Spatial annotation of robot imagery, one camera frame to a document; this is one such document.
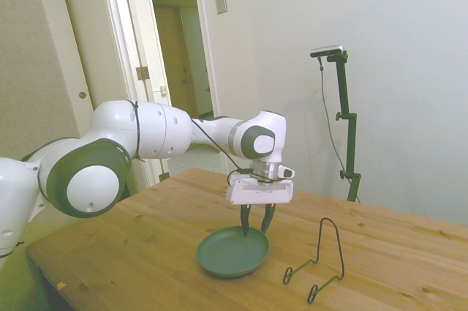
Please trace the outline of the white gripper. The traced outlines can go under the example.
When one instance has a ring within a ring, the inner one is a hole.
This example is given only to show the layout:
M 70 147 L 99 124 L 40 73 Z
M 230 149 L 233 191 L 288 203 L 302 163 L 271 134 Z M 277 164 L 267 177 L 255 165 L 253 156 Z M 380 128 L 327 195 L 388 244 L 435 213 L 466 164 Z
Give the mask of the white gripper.
M 260 230 L 267 233 L 275 213 L 275 203 L 289 203 L 293 198 L 293 182 L 288 179 L 265 184 L 250 175 L 234 174 L 228 182 L 226 199 L 233 205 L 241 205 L 244 236 L 249 234 L 250 205 L 266 204 Z

